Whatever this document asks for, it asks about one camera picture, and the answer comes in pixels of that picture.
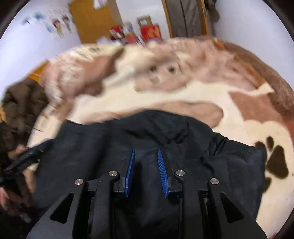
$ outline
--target wall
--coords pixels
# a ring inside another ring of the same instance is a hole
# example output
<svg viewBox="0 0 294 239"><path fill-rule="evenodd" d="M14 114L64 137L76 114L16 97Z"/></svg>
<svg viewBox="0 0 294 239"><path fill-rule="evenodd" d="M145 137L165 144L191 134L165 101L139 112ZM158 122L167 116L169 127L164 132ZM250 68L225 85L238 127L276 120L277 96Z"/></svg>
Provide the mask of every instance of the wall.
<svg viewBox="0 0 294 239"><path fill-rule="evenodd" d="M21 80L46 59L81 44L75 26L63 38L49 33L43 22L22 26L23 19L37 11L63 11L71 0L31 0L12 20L0 39L0 94Z"/></svg>
<svg viewBox="0 0 294 239"><path fill-rule="evenodd" d="M116 0L116 3L123 22L131 22L138 36L141 33L137 17L150 15L152 23L159 25L162 37L164 39L170 38L161 0Z"/></svg>
<svg viewBox="0 0 294 239"><path fill-rule="evenodd" d="M274 11L262 0L217 0L217 37L256 54L294 88L294 42Z"/></svg>

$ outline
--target human hand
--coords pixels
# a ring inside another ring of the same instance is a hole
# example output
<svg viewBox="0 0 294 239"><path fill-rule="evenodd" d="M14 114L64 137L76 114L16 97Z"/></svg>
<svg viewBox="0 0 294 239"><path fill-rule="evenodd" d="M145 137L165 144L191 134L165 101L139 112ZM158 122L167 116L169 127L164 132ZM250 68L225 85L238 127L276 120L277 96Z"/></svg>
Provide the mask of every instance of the human hand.
<svg viewBox="0 0 294 239"><path fill-rule="evenodd" d="M35 189L34 172L30 169L25 169L23 174L16 177L16 183L21 196L10 189L0 187L0 205L11 216L21 215L19 211L21 204L24 204L26 207L32 205L31 193Z"/></svg>

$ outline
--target blue gripper pad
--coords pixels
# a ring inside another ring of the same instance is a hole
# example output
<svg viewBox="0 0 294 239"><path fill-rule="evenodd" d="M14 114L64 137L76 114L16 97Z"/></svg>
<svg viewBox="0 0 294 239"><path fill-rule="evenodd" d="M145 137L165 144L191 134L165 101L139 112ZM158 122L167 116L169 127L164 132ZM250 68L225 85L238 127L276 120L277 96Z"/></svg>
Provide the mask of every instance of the blue gripper pad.
<svg viewBox="0 0 294 239"><path fill-rule="evenodd" d="M132 180L134 176L134 166L135 166L135 158L136 158L136 152L133 149L130 162L128 165L128 171L126 174L126 187L125 187L125 196L128 197L130 191L131 191L131 185L132 185Z"/></svg>
<svg viewBox="0 0 294 239"><path fill-rule="evenodd" d="M161 184L162 184L162 191L163 191L165 197L168 197L168 177L167 177L167 174L166 174L166 169L165 169L165 166L164 166L161 150L158 150L157 162L158 162L158 166L159 166L159 172L160 172L160 178L161 178Z"/></svg>

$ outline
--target paw print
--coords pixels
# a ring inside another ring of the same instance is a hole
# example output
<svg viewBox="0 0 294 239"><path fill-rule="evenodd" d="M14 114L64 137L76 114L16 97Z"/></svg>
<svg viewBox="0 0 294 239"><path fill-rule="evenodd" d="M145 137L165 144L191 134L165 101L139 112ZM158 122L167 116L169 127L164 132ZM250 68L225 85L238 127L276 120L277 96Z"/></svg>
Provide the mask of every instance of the paw print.
<svg viewBox="0 0 294 239"><path fill-rule="evenodd" d="M275 146L272 137L266 138L266 146L263 142L256 142L255 147L265 148L267 152L267 162L265 169L279 179L285 179L289 175L289 170L285 160L284 148L280 145ZM263 183L263 192L266 192L272 182L271 177L265 177Z"/></svg>

